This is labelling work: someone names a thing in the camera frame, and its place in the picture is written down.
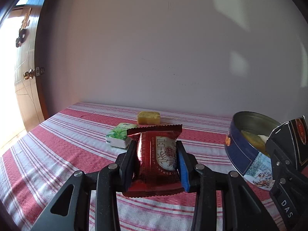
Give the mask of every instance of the red snack package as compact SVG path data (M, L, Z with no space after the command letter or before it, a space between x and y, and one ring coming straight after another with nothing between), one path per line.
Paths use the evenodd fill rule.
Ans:
M127 197L173 195L183 192L177 171L176 138L182 125L131 128L127 136L137 144L137 165Z

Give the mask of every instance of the round tin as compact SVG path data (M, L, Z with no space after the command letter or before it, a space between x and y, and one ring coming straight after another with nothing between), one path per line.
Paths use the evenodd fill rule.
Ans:
M274 119L250 111L237 112L230 124L225 149L235 169L250 183L270 190L274 184L270 158L254 148L241 130L255 135L270 136L281 125Z

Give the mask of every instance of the blue gripper pad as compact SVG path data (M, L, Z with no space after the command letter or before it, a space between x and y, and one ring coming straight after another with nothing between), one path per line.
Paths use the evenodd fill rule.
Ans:
M188 169L185 165L183 155L179 152L177 153L177 160L178 160L177 169L179 171L182 187L185 189L185 192L188 192L190 189Z

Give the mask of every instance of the tablecloth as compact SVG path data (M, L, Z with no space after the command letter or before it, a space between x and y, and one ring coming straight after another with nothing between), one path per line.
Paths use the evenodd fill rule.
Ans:
M136 123L144 109L76 103L21 138L0 158L0 199L21 230L29 230L56 192L76 170L90 173L116 160L123 149L110 147L105 135L120 122ZM162 112L161 122L183 124L179 136L198 163L218 172L234 170L224 149L230 119ZM276 224L284 224L269 192L249 184ZM222 229L218 192L217 230ZM117 193L121 230L190 230L195 194L127 198ZM89 228L94 230L95 193Z

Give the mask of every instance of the door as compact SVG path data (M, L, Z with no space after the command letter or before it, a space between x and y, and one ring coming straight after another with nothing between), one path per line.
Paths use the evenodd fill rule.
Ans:
M48 116L43 96L41 75L44 64L35 62L35 40L39 19L44 16L48 0L28 0L21 15L24 20L16 30L17 63L14 81L16 97L27 131L32 130Z

